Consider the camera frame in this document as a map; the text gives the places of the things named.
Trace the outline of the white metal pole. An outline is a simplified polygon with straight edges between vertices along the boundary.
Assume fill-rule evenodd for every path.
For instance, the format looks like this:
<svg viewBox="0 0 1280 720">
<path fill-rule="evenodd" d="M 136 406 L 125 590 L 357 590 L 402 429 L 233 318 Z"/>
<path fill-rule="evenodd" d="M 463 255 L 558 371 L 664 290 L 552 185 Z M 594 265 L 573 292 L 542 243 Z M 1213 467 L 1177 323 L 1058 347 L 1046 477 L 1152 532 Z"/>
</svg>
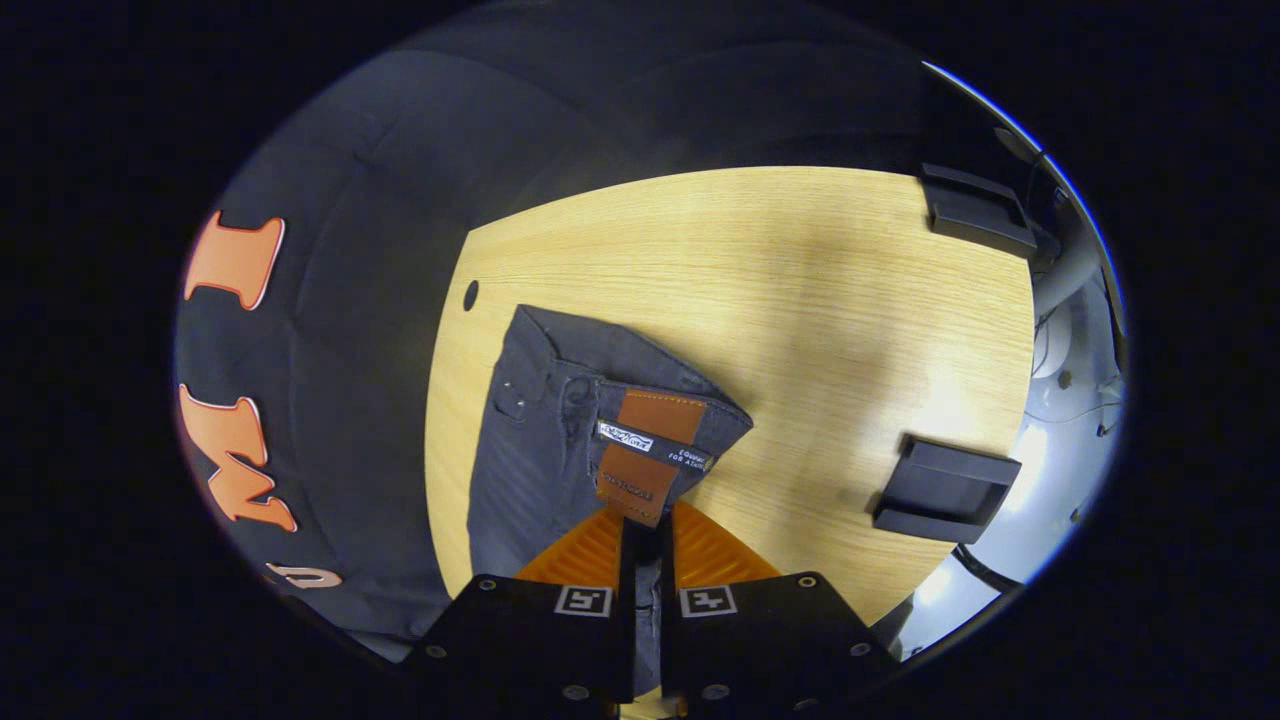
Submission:
<svg viewBox="0 0 1280 720">
<path fill-rule="evenodd" d="M 1080 237 L 1065 241 L 1062 256 L 1033 283 L 1033 380 L 1056 375 L 1068 360 L 1075 323 L 1069 300 L 1100 273 L 1100 268 L 1097 243 Z"/>
</svg>

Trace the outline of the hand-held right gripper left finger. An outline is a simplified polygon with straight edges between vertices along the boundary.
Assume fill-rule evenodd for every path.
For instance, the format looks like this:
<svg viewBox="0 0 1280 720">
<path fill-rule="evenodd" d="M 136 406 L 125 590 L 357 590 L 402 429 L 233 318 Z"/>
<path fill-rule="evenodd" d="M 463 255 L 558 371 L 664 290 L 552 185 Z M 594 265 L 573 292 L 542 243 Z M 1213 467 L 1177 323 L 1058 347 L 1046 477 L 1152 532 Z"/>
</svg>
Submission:
<svg viewBox="0 0 1280 720">
<path fill-rule="evenodd" d="M 476 575 L 399 674 L 419 720 L 618 720 L 634 665 L 634 529 L 603 509 L 516 575 Z"/>
</svg>

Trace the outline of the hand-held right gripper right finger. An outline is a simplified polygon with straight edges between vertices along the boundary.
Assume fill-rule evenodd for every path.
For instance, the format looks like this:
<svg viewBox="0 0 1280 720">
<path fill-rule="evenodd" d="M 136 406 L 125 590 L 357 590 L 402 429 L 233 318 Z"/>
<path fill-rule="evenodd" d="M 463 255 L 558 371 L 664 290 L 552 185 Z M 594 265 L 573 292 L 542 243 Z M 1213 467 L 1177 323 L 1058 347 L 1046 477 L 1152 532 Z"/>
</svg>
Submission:
<svg viewBox="0 0 1280 720">
<path fill-rule="evenodd" d="M 658 537 L 660 687 L 678 720 L 838 720 L 897 673 L 818 571 L 780 571 L 684 501 Z"/>
</svg>

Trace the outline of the black plastic bracket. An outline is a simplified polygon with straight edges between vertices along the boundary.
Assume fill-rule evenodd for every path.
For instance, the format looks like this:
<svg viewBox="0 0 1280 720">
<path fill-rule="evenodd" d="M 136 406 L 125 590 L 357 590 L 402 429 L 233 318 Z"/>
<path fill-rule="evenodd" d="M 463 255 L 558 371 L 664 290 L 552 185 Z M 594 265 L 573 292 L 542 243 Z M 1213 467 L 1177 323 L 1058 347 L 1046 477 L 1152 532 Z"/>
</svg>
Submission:
<svg viewBox="0 0 1280 720">
<path fill-rule="evenodd" d="M 952 544 L 982 538 L 1021 471 L 1011 457 L 908 436 L 872 525 Z"/>
<path fill-rule="evenodd" d="M 1032 260 L 1038 250 L 1021 201 L 1004 184 L 923 163 L 919 172 L 932 233 Z"/>
</svg>

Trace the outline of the dark jeans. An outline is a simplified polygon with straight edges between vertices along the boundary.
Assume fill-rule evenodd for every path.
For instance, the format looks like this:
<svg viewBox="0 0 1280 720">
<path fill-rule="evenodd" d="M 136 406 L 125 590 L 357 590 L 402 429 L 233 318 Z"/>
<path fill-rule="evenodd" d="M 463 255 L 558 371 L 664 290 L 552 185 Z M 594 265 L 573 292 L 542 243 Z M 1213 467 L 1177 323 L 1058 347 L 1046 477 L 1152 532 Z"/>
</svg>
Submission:
<svg viewBox="0 0 1280 720">
<path fill-rule="evenodd" d="M 470 482 L 474 570 L 513 577 L 600 510 L 640 532 L 634 679 L 660 684 L 653 533 L 750 429 L 721 387 L 625 325 L 521 305 L 506 332 Z"/>
</svg>

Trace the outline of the black backdrop cloth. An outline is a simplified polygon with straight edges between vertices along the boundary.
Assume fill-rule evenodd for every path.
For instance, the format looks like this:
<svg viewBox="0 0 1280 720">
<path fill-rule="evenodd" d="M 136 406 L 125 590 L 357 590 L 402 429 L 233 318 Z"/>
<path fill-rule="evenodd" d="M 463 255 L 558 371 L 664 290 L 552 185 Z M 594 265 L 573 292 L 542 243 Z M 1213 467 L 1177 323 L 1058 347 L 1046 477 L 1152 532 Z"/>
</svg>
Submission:
<svg viewBox="0 0 1280 720">
<path fill-rule="evenodd" d="M 268 587 L 390 660 L 449 598 L 422 436 L 466 234 L 653 177 L 913 173 L 918 53 L 805 0 L 490 0 L 297 111 L 218 200 L 175 322 L 200 498 Z"/>
</svg>

